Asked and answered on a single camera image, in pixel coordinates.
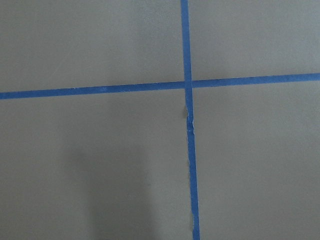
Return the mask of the blue tape grid lines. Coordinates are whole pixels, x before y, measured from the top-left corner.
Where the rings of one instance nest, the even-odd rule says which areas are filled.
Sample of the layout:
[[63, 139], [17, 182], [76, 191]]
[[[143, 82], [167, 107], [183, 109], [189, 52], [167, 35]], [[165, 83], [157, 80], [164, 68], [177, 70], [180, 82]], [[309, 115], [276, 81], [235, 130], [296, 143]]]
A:
[[199, 218], [193, 89], [241, 85], [310, 82], [318, 81], [320, 79], [320, 74], [304, 73], [194, 80], [192, 77], [189, 3], [186, 0], [182, 0], [180, 2], [180, 15], [182, 30], [183, 81], [9, 91], [2, 92], [0, 94], [0, 98], [2, 100], [9, 100], [183, 89], [185, 96], [185, 107], [187, 112], [186, 133], [191, 200], [190, 210], [192, 219], [192, 238], [194, 240], [199, 240], [201, 238], [201, 234]]

